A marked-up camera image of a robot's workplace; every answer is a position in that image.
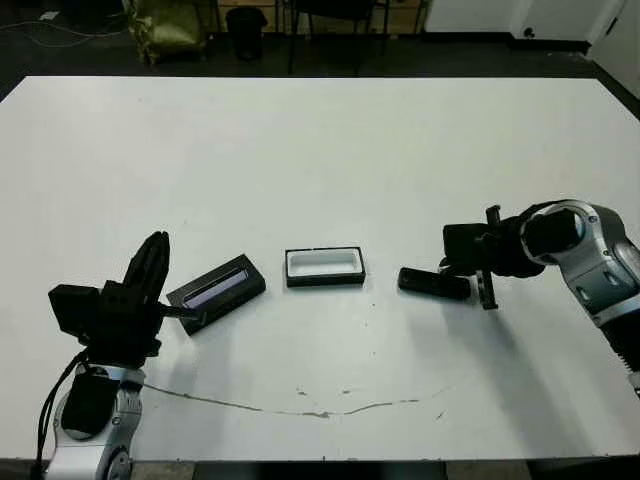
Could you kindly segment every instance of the chair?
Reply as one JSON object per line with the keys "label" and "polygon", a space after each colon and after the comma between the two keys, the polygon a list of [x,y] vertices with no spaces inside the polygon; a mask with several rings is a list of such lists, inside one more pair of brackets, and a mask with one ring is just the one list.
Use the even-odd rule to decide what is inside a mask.
{"label": "chair", "polygon": [[293,57],[295,53],[296,35],[300,23],[300,13],[306,13],[309,18],[309,31],[313,34],[313,15],[320,17],[338,18],[353,22],[353,34],[358,32],[358,25],[365,22],[365,33],[369,31],[371,16],[376,0],[290,0],[291,1],[291,45],[289,50],[289,75],[293,72]]}

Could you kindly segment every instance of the chair leg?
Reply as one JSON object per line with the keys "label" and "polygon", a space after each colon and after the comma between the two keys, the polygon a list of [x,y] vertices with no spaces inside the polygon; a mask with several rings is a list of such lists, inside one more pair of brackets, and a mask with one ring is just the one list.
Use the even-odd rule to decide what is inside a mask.
{"label": "chair leg", "polygon": [[422,9],[425,7],[424,2],[425,0],[420,0],[420,2],[418,3],[418,11],[416,12],[416,21],[413,24],[414,35],[418,34],[418,24],[420,23],[420,17],[422,16]]}
{"label": "chair leg", "polygon": [[360,73],[360,64],[362,63],[362,42],[358,39],[358,21],[353,22],[353,40],[357,43],[356,46],[356,65],[354,70],[354,75],[357,77]]}
{"label": "chair leg", "polygon": [[384,0],[384,24],[382,26],[382,49],[380,51],[380,53],[382,55],[385,54],[385,52],[387,51],[387,40],[388,40],[388,33],[389,33],[389,3],[391,2],[391,0]]}
{"label": "chair leg", "polygon": [[289,47],[289,75],[293,73],[293,55],[296,48],[296,35],[298,34],[298,22],[300,21],[300,11],[295,4],[291,4],[291,45]]}

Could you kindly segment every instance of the scratch mark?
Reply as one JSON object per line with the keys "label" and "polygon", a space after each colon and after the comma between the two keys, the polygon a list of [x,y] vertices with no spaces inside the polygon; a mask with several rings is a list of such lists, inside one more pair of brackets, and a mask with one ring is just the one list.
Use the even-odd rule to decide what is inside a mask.
{"label": "scratch mark", "polygon": [[188,398],[189,400],[197,400],[198,402],[213,403],[214,405],[220,405],[223,407],[240,408],[242,410],[249,410],[251,412],[264,412],[262,408],[256,408],[250,405],[242,405],[241,403],[225,402],[223,400],[216,400],[215,398],[197,397],[195,395],[189,395],[188,393],[176,393],[176,392],[172,392],[171,390],[165,390],[164,388],[154,387],[153,385],[149,385],[148,383],[145,383],[144,386],[147,388],[150,388],[151,390],[155,390],[156,392],[165,393],[173,397]]}
{"label": "scratch mark", "polygon": [[[402,404],[407,404],[407,403],[420,403],[424,400],[429,400],[432,399],[438,395],[440,395],[441,393],[446,392],[447,390],[450,390],[452,388],[454,388],[456,385],[452,384],[446,387],[441,388],[440,390],[438,390],[437,392],[429,395],[426,398],[411,398],[411,399],[403,399],[403,400],[394,400],[394,401],[390,401],[390,402],[377,402],[377,403],[370,403],[367,405],[363,405],[362,407],[358,407],[355,408],[353,410],[348,410],[348,411],[344,411],[344,412],[331,412],[331,411],[323,411],[323,412],[294,412],[294,411],[289,411],[289,410],[268,410],[265,408],[258,408],[258,407],[254,407],[251,405],[244,405],[242,403],[234,403],[234,402],[226,402],[224,400],[217,400],[215,398],[207,398],[207,397],[199,397],[196,395],[190,395],[188,393],[177,393],[177,392],[172,392],[171,390],[166,390],[164,388],[160,388],[160,387],[156,387],[154,385],[150,385],[148,383],[144,384],[145,387],[151,389],[151,390],[155,390],[156,392],[160,392],[160,393],[164,393],[166,395],[170,395],[172,397],[178,397],[178,398],[186,398],[188,400],[195,400],[198,402],[205,402],[205,403],[212,403],[214,405],[219,405],[221,407],[231,407],[231,408],[239,408],[241,410],[248,410],[250,412],[261,412],[261,413],[271,413],[274,415],[290,415],[290,416],[299,416],[299,417],[315,417],[315,418],[322,418],[322,419],[329,419],[331,417],[346,417],[348,415],[355,415],[356,413],[360,413],[360,412],[364,412],[366,410],[371,410],[374,408],[380,408],[380,407],[392,407],[394,405],[402,405]],[[444,415],[444,411],[442,411],[440,413],[440,415],[438,415],[436,417],[436,420],[438,420],[439,418],[441,418]]]}
{"label": "scratch mark", "polygon": [[333,413],[333,412],[322,412],[322,413],[316,413],[316,412],[302,412],[302,413],[287,412],[287,415],[290,415],[290,414],[301,415],[303,417],[317,417],[317,418],[329,418],[331,415],[335,415],[335,413]]}

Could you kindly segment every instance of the gray robot arm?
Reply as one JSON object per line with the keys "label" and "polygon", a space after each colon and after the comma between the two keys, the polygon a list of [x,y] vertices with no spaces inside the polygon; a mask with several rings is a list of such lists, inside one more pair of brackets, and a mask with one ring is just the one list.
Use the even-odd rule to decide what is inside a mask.
{"label": "gray robot arm", "polygon": [[[568,245],[538,240],[557,228],[569,231],[571,222],[575,236]],[[640,251],[627,238],[618,214],[565,200],[532,216],[520,233],[528,258],[560,267],[571,293],[631,370],[629,381],[640,394]]]}
{"label": "gray robot arm", "polygon": [[446,225],[441,272],[477,275],[485,309],[498,308],[491,274],[527,278],[557,265],[569,290],[625,362],[640,396],[640,252],[614,211],[577,200],[546,202],[487,223]]}
{"label": "gray robot arm", "polygon": [[190,309],[158,302],[169,270],[169,236],[151,235],[129,263],[121,283],[102,289],[58,285],[49,300],[60,329],[86,349],[74,357],[47,397],[38,425],[32,480],[43,477],[42,449],[55,394],[73,372],[71,390],[54,413],[56,448],[47,480],[127,480],[129,448],[140,421],[140,390],[147,357],[166,316],[194,318]]}

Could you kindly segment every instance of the white table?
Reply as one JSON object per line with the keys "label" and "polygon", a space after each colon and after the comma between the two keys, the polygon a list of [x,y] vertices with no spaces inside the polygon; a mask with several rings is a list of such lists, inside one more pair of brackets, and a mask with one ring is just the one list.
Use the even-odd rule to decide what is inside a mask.
{"label": "white table", "polygon": [[[2,457],[34,455],[79,350],[47,291],[120,280],[156,229],[165,293],[243,252],[267,291],[192,338],[166,321],[148,383],[263,411],[145,388],[138,460],[640,450],[640,402],[557,270],[496,279],[492,313],[396,287],[493,203],[589,200],[640,241],[640,127],[596,81],[27,78],[0,132]],[[341,245],[362,289],[285,288],[286,248]]]}

